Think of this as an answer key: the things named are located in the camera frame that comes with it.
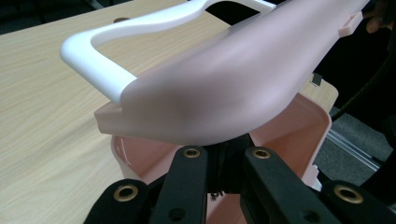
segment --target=wooden table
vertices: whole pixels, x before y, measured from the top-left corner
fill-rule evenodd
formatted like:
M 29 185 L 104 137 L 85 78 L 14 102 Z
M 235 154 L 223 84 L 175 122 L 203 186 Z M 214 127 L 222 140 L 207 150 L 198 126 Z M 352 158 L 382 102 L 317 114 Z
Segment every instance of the wooden table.
M 136 17 L 182 0 L 136 0 L 0 35 L 0 223 L 82 223 L 103 190 L 122 179 L 111 136 L 93 112 L 108 100 L 59 57 L 70 35 Z M 140 74 L 226 29 L 209 14 L 172 31 L 100 47 Z M 327 110 L 337 91 L 309 81 L 302 89 Z

